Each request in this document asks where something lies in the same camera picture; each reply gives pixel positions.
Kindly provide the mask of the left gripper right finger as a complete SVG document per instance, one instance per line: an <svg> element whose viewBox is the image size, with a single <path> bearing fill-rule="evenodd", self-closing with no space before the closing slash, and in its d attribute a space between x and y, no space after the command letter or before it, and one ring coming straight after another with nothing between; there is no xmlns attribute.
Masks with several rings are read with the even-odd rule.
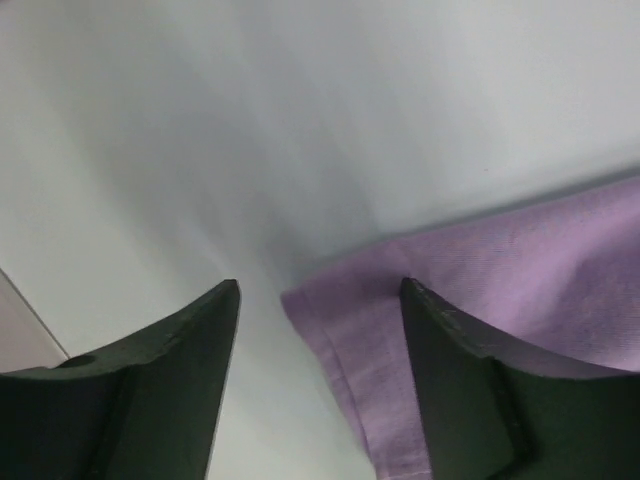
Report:
<svg viewBox="0 0 640 480"><path fill-rule="evenodd" d="M400 301L436 479L635 479L639 377L518 339L417 280Z"/></svg>

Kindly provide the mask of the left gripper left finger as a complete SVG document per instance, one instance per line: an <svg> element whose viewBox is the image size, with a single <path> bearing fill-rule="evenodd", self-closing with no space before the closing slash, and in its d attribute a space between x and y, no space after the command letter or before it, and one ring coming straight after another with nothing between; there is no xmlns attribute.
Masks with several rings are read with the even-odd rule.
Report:
<svg viewBox="0 0 640 480"><path fill-rule="evenodd" d="M226 280L54 368L1 377L5 479L203 479L240 310Z"/></svg>

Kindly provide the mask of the purple t shirt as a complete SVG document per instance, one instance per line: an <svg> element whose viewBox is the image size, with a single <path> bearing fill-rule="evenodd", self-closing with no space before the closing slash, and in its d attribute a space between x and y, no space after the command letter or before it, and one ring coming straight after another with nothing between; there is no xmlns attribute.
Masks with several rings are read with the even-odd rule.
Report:
<svg viewBox="0 0 640 480"><path fill-rule="evenodd" d="M525 341L635 371L639 180L390 240L283 294L380 479L431 475L401 321L406 277Z"/></svg>

